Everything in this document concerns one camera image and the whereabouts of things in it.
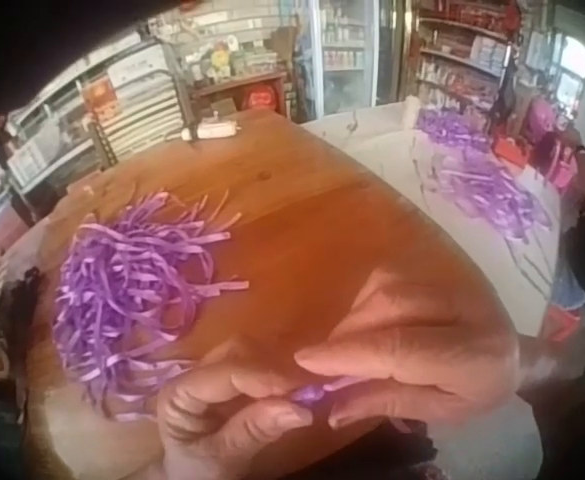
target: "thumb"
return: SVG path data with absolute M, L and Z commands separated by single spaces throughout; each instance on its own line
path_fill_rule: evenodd
M 261 400 L 234 415 L 209 438 L 220 458 L 252 460 L 263 447 L 285 432 L 312 424 L 312 413 L 279 399 Z

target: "refrigerator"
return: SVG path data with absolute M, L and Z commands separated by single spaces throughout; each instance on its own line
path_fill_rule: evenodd
M 396 100 L 391 0 L 296 0 L 295 67 L 307 121 Z

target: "blue jeans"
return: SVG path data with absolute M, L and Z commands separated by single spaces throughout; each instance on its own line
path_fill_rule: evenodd
M 559 255 L 550 301 L 563 310 L 576 310 L 585 305 L 585 291 L 563 255 Z

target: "glass door refrigerator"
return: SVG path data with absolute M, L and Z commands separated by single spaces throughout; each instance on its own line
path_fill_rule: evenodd
M 296 66 L 306 120 L 377 104 L 379 0 L 297 0 Z M 381 66 L 392 69 L 392 64 Z

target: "white table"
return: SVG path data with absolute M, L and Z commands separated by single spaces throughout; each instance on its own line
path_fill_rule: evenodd
M 347 128 L 354 123 L 351 113 L 325 117 L 303 127 L 365 165 L 440 225 L 483 271 L 517 331 L 537 336 L 548 307 L 558 252 L 560 198 L 556 189 L 544 184 L 532 169 L 517 176 L 552 218 L 550 230 L 537 227 L 536 238 L 528 245 L 513 245 L 517 268 L 503 238 L 486 222 L 468 218 L 435 193 L 422 194 L 412 158 L 425 178 L 432 156 L 449 150 L 433 144 L 422 132 L 401 130 L 402 115 L 403 104 L 396 103 L 358 110 L 358 128 L 353 133 Z

